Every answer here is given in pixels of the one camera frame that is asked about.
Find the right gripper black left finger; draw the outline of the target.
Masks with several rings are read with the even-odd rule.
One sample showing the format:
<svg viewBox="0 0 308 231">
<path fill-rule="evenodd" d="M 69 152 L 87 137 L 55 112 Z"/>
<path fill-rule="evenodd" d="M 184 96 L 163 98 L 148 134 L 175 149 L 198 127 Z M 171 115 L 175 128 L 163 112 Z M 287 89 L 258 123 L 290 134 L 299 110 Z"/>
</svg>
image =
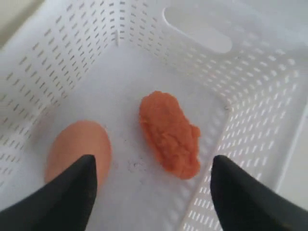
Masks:
<svg viewBox="0 0 308 231">
<path fill-rule="evenodd" d="M 84 231 L 97 195 L 95 157 L 84 155 L 44 187 L 0 212 L 2 231 Z"/>
</svg>

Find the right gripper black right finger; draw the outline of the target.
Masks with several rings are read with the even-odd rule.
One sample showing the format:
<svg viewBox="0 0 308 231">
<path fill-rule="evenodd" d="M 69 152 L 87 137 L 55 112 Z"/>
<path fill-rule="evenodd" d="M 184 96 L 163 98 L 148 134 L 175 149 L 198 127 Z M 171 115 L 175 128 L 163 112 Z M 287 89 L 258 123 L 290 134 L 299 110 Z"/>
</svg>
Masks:
<svg viewBox="0 0 308 231">
<path fill-rule="evenodd" d="M 306 231 L 308 212 L 250 176 L 228 157 L 213 159 L 211 197 L 224 231 Z"/>
</svg>

